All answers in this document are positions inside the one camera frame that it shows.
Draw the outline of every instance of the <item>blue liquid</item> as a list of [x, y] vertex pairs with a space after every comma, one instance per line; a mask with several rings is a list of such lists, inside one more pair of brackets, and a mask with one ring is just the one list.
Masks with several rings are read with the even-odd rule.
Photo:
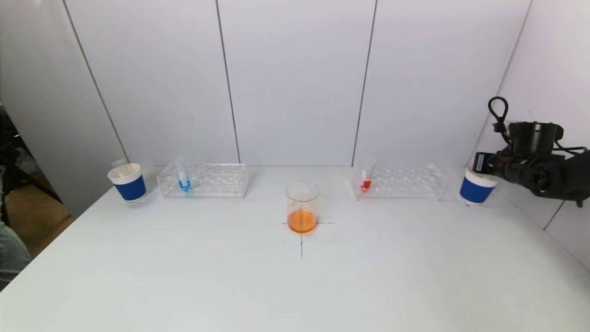
[[191, 182], [188, 179], [186, 179], [185, 184], [182, 184], [182, 182], [182, 180], [178, 180], [178, 184], [180, 185], [182, 191], [188, 193], [188, 191], [191, 189]]

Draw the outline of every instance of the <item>orange liquid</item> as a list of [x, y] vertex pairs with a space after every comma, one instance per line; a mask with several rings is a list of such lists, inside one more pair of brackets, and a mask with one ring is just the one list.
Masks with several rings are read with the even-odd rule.
[[294, 211], [289, 215], [287, 225], [297, 233], [307, 233], [316, 227], [316, 215], [307, 210]]

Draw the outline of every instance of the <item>beaker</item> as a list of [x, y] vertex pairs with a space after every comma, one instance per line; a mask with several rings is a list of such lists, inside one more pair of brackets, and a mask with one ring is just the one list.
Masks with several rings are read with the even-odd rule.
[[307, 181], [296, 181], [287, 186], [287, 225], [297, 233], [307, 233], [316, 227], [317, 196], [320, 190]]

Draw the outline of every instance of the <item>white wall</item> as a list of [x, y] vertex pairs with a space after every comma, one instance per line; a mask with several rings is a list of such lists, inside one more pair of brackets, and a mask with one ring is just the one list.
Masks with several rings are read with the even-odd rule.
[[67, 0], [132, 162], [238, 162], [215, 0]]
[[590, 201], [580, 209], [567, 201], [547, 227], [551, 237], [590, 271]]
[[0, 1], [2, 103], [74, 217], [123, 151], [61, 1]]
[[465, 165], [529, 3], [380, 0], [355, 160]]
[[242, 162], [352, 162], [374, 0], [223, 0]]
[[[590, 1], [534, 0], [499, 95], [510, 103], [508, 119], [554, 122], [563, 146], [590, 147]], [[477, 151], [504, 147], [488, 118]], [[510, 183], [497, 188], [539, 226], [546, 227], [561, 201], [538, 198]], [[590, 201], [566, 202], [549, 234], [590, 269]]]

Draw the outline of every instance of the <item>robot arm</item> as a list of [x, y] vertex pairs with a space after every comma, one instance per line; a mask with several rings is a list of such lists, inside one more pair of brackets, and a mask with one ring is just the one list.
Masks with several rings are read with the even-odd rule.
[[[496, 99], [504, 102], [502, 117], [491, 109]], [[494, 130], [502, 134], [508, 146], [495, 154], [477, 152], [473, 170], [520, 184], [538, 197], [575, 201], [582, 207], [582, 202], [590, 197], [590, 151], [585, 147], [561, 147], [558, 140], [563, 137], [563, 128], [553, 123], [516, 122], [506, 131], [508, 103], [502, 97], [492, 98], [488, 108], [498, 120]], [[566, 151], [573, 157], [565, 159], [552, 154], [554, 150]]]

